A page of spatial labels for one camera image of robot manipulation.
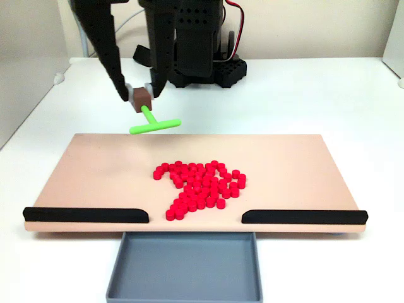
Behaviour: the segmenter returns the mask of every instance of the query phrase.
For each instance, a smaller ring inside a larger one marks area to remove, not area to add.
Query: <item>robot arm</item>
[[[128,101],[133,93],[128,91],[122,75],[119,49],[116,46],[114,17],[111,15],[110,6],[128,1],[72,1],[74,12],[123,101]],[[174,56],[175,11],[181,2],[182,0],[139,0],[139,4],[145,8],[150,41],[150,74],[153,90],[150,93],[156,98],[162,92],[171,69]]]

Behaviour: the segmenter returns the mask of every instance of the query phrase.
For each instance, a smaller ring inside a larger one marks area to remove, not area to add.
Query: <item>red wire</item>
[[[241,33],[242,33],[242,28],[244,26],[244,11],[242,10],[241,6],[239,6],[237,3],[232,2],[230,0],[225,0],[228,5],[234,6],[238,9],[240,9],[240,14],[241,14],[241,22],[240,22],[240,29],[239,29],[239,34],[237,35],[237,40],[235,41],[235,46],[234,46],[234,51],[231,54],[231,59],[233,59],[235,53],[237,52],[237,49],[239,48],[239,43],[240,43],[240,38],[241,38]]]

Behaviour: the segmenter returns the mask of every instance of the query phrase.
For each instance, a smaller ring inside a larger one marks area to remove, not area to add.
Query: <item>cable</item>
[[[223,21],[222,21],[222,24],[225,23],[225,20],[226,20],[226,8],[223,5]]]
[[[139,11],[135,12],[133,15],[131,15],[128,19],[126,19],[125,21],[123,21],[123,23],[122,23],[121,25],[119,25],[118,28],[115,30],[115,33],[117,33],[127,22],[129,22],[130,19],[132,19],[133,17],[137,16],[138,14],[140,14],[140,13],[142,13],[142,12],[144,12],[144,11],[145,11],[145,9],[142,8],[141,10],[139,10]],[[95,53],[96,53],[95,51],[92,52],[92,53],[90,54],[90,57],[92,57],[93,55],[95,55]]]
[[[71,0],[68,0],[68,3],[69,3],[69,6],[70,6],[70,9],[71,9],[71,12],[73,13],[74,20],[76,20],[78,31],[80,33],[81,49],[83,49],[83,56],[84,57],[90,57],[90,55],[88,54],[87,35],[84,32],[84,29],[80,24],[80,21],[78,21],[78,18],[77,18],[76,14],[73,11],[73,6],[71,4]]]
[[[226,3],[228,5],[234,6],[234,7],[238,8],[240,10],[239,32],[237,34],[237,40],[235,41],[234,48],[233,48],[233,51],[232,51],[231,55],[229,55],[229,57],[227,59],[225,59],[225,60],[217,60],[217,61],[214,61],[214,62],[227,62],[227,61],[230,61],[231,59],[233,59],[233,57],[235,56],[235,53],[237,52],[237,49],[239,48],[241,33],[242,33],[243,26],[244,26],[244,11],[242,10],[241,6],[239,6],[237,3],[232,2],[230,0],[225,0],[225,1],[226,1]]]

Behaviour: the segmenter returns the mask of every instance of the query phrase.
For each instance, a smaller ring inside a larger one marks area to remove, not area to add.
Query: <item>red cylinder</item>
[[[223,191],[224,191],[225,189],[227,189],[227,185],[226,185],[226,184],[219,184],[219,186],[218,186],[218,192],[219,192],[220,194],[223,194]]]
[[[187,197],[186,193],[179,193],[179,195],[178,195],[178,198],[180,198],[180,199],[184,199],[186,197]]]
[[[219,193],[218,192],[213,192],[213,193],[210,193],[210,197],[211,198],[213,198],[213,199],[215,199],[215,201],[219,198]]]
[[[175,211],[175,218],[177,220],[182,220],[184,218],[184,211],[183,210],[176,210]]]
[[[170,209],[176,211],[178,209],[178,206],[179,206],[178,204],[171,204]]]
[[[232,180],[232,174],[230,172],[228,172],[227,174],[225,174],[225,180],[226,182],[231,182]]]
[[[202,182],[203,187],[210,187],[210,182],[208,180],[205,180]]]
[[[184,212],[184,214],[186,214],[188,212],[188,204],[186,203],[181,203],[179,205],[179,209],[182,210]]]
[[[175,182],[175,188],[182,188],[183,186],[184,186],[184,183],[182,182],[181,179],[179,179]]]
[[[181,203],[183,203],[184,200],[183,199],[174,199],[174,205],[180,205]]]
[[[206,201],[205,201],[205,199],[198,199],[198,201],[196,202],[196,204],[197,204],[198,209],[199,209],[199,210],[202,210],[202,209],[204,209],[205,206],[206,206]]]
[[[217,199],[216,206],[219,210],[222,210],[226,207],[226,201],[224,199]]]
[[[169,171],[169,164],[167,162],[162,163],[162,167],[164,169],[164,172],[168,172]]]
[[[231,190],[230,189],[226,188],[226,189],[223,190],[222,197],[224,199],[229,199],[230,195],[231,195]]]
[[[154,171],[153,172],[153,179],[160,180],[162,178],[162,174],[160,172]]]
[[[230,191],[230,195],[232,198],[238,198],[240,196],[240,189],[238,187],[233,187]]]
[[[212,167],[213,167],[214,169],[216,169],[216,168],[217,168],[217,165],[219,164],[219,162],[217,162],[216,160],[213,160],[213,161],[211,161],[210,163],[212,164]]]
[[[244,189],[244,188],[246,188],[246,182],[245,182],[245,180],[239,179],[239,180],[237,181],[237,187],[238,187],[239,189]]]
[[[240,175],[240,171],[238,169],[235,169],[232,171],[232,178],[233,179],[238,179]]]
[[[192,203],[189,203],[189,204],[188,204],[188,210],[189,210],[191,213],[193,213],[194,211],[196,211],[196,208],[197,208],[196,202],[192,202]]]
[[[216,200],[212,197],[206,199],[206,207],[213,208],[215,207]]]
[[[165,218],[167,221],[173,221],[175,218],[175,211],[174,210],[167,210],[165,212]]]

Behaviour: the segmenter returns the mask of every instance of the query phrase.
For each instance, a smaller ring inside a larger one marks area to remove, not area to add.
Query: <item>white wall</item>
[[[0,148],[69,66],[54,0],[0,1]]]
[[[82,56],[67,0],[58,0],[68,54]],[[245,59],[300,57],[381,57],[398,0],[238,0],[246,12],[239,47]],[[118,26],[139,9],[137,0],[113,4]],[[236,30],[239,12],[227,6],[224,30]],[[122,57],[148,45],[144,14],[117,34]]]

